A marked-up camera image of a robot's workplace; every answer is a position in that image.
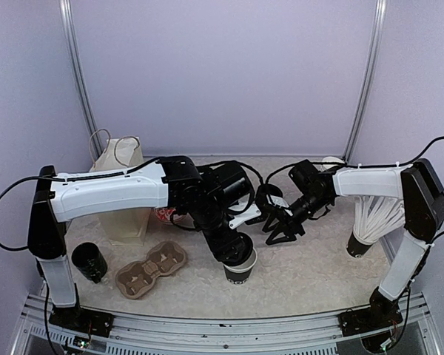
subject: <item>paper cup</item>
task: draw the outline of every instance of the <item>paper cup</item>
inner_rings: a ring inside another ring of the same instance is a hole
[[[233,283],[234,285],[241,285],[245,283],[249,279],[249,276],[252,273],[253,266],[255,266],[257,260],[257,251],[255,249],[252,249],[252,253],[245,263],[238,266],[227,266],[223,264],[226,278],[230,283]]]

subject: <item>metal rail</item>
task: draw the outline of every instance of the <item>metal rail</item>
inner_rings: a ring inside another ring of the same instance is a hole
[[[405,307],[404,297],[400,301],[403,315]],[[337,320],[342,311],[266,319],[179,319],[113,312],[115,320],[110,338],[92,337],[87,352],[118,355],[336,354],[338,342],[358,337],[342,336]],[[408,323],[422,322],[428,327],[429,319],[431,316],[422,294],[411,295]],[[43,297],[28,297],[20,322],[18,335],[46,337]],[[87,336],[54,325],[50,325],[50,333],[53,341],[62,345],[66,341],[72,343],[75,336]],[[439,349],[434,331],[428,334],[430,345],[427,348]],[[16,350],[22,343],[23,340],[15,341]]]

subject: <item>black mug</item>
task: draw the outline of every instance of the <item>black mug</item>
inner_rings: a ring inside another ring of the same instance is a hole
[[[99,283],[107,272],[107,262],[94,243],[79,244],[71,257],[74,266],[86,279]]]

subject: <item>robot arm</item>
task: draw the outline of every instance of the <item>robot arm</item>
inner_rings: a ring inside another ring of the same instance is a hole
[[[81,331],[93,318],[86,310],[87,319],[82,319],[67,259],[66,222],[74,218],[138,207],[175,207],[177,213],[191,215],[218,261],[238,266],[252,253],[252,240],[236,227],[260,211],[252,199],[230,208],[242,197],[255,194],[238,163],[198,168],[188,157],[167,157],[138,170],[112,173],[112,177],[102,177],[101,172],[56,174],[52,166],[41,170],[40,176],[53,180],[38,181],[28,246],[50,288],[53,324]]]
[[[303,193],[289,208],[263,196],[262,212],[269,212],[265,230],[272,231],[267,244],[296,240],[303,235],[301,224],[338,196],[386,196],[403,200],[406,223],[401,246],[370,298],[370,308],[340,315],[345,336],[384,328],[401,322],[397,300],[420,272],[434,235],[444,221],[444,188],[426,159],[410,166],[348,169],[335,167],[319,172],[308,160],[296,164],[289,177]],[[277,220],[274,226],[268,223]]]

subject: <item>purple wall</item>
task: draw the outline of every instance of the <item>purple wall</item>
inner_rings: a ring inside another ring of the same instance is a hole
[[[444,135],[444,1],[388,1],[380,57],[353,162],[414,157]],[[426,157],[444,184],[444,142]],[[444,344],[444,237],[416,289],[423,290]]]
[[[82,171],[87,133],[56,0],[0,0],[0,191],[43,165]],[[0,204],[0,239],[27,242],[33,183]],[[0,354],[5,354],[27,293],[39,284],[27,251],[0,249]]]
[[[147,155],[342,155],[375,1],[74,1],[99,126]]]

